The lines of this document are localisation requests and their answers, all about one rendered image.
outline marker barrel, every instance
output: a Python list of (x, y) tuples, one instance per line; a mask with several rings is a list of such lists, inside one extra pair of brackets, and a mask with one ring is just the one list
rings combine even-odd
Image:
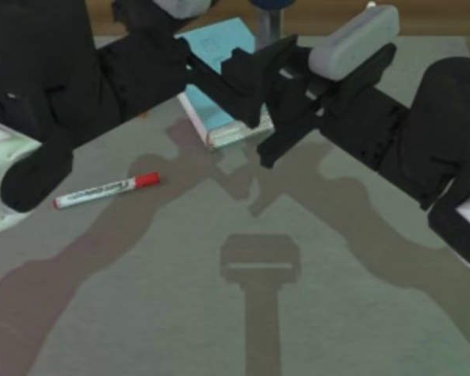
[(133, 190), (140, 190), (147, 186), (156, 185), (159, 182), (160, 175), (157, 172), (153, 172), (151, 174), (141, 175), (132, 179), (89, 188), (87, 190), (58, 197), (54, 200), (54, 207), (57, 209), (71, 208), (86, 202), (117, 196), (118, 194), (131, 192)]

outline marker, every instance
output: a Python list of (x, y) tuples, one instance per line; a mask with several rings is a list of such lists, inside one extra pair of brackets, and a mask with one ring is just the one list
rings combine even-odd
[(140, 190), (147, 186), (154, 186), (160, 183), (160, 175), (158, 172), (137, 176), (132, 179), (122, 180), (120, 182), (110, 183), (96, 188), (89, 188), (80, 192), (71, 193), (66, 196), (58, 197), (54, 200), (54, 208), (65, 209), (86, 202), (100, 200), (106, 197), (117, 196), (125, 192)]

